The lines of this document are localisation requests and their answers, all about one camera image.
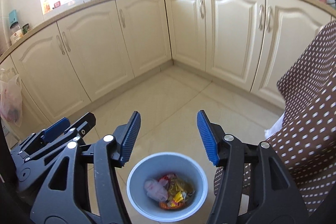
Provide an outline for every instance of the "metal screw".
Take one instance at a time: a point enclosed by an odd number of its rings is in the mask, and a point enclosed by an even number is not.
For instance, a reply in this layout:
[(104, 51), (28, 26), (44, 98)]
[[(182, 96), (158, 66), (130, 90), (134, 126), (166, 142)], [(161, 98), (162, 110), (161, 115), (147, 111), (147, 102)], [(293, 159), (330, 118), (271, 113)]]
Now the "metal screw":
[(77, 146), (77, 143), (76, 143), (76, 142), (70, 142), (70, 143), (68, 143), (68, 145), (67, 145), (67, 147), (68, 147), (69, 149), (74, 149), (76, 146)]
[(269, 148), (269, 143), (267, 143), (267, 142), (262, 142), (262, 143), (261, 143), (261, 147), (267, 149), (267, 148)]
[(103, 140), (104, 142), (111, 142), (114, 140), (114, 137), (112, 135), (106, 135)]
[(232, 142), (234, 140), (234, 137), (232, 135), (225, 135), (224, 140)]

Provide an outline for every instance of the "bottle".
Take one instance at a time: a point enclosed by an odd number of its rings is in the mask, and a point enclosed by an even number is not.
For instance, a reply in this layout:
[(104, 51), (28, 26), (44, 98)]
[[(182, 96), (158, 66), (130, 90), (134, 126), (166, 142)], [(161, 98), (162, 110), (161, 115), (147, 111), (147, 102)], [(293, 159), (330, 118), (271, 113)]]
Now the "bottle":
[(48, 0), (43, 1), (43, 8), (44, 8), (44, 13), (46, 14), (47, 12), (50, 11), (50, 5)]

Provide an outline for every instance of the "trash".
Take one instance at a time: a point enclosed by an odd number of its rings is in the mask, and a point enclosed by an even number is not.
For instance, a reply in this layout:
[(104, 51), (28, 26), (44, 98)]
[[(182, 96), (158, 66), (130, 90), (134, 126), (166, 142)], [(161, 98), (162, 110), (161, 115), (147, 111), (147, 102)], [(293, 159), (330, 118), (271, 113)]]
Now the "trash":
[(176, 174), (167, 174), (158, 181), (147, 180), (144, 185), (147, 196), (159, 202), (164, 210), (184, 208), (194, 195), (193, 186)]
[(9, 79), (7, 71), (2, 69), (0, 79), (0, 115), (7, 122), (13, 123), (19, 127), (22, 122), (20, 76), (15, 75)]
[(150, 179), (145, 182), (144, 188), (147, 191), (147, 196), (158, 202), (165, 202), (168, 199), (168, 191), (155, 179)]

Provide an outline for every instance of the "jar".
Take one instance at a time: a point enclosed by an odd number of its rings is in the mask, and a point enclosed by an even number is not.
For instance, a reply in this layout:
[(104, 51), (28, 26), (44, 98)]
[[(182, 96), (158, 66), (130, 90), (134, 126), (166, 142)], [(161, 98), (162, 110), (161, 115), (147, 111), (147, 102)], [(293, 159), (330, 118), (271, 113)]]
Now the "jar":
[(21, 37), (23, 37), (23, 32), (22, 32), (22, 29), (19, 26), (19, 23), (16, 21), (10, 27), (10, 41), (11, 41), (11, 44), (13, 45)]

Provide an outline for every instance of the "plastic bag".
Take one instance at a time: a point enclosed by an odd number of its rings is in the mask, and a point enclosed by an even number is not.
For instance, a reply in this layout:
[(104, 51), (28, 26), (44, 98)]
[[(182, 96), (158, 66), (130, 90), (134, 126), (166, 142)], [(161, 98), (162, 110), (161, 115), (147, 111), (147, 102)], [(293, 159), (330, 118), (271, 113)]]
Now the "plastic bag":
[(19, 75), (15, 75), (6, 82), (6, 78), (9, 78), (8, 74), (6, 75), (6, 71), (1, 70), (0, 115), (7, 122), (19, 127), (22, 122), (21, 79)]
[(162, 184), (155, 179), (150, 179), (145, 182), (145, 190), (147, 196), (158, 202), (165, 202), (168, 199), (168, 192)]

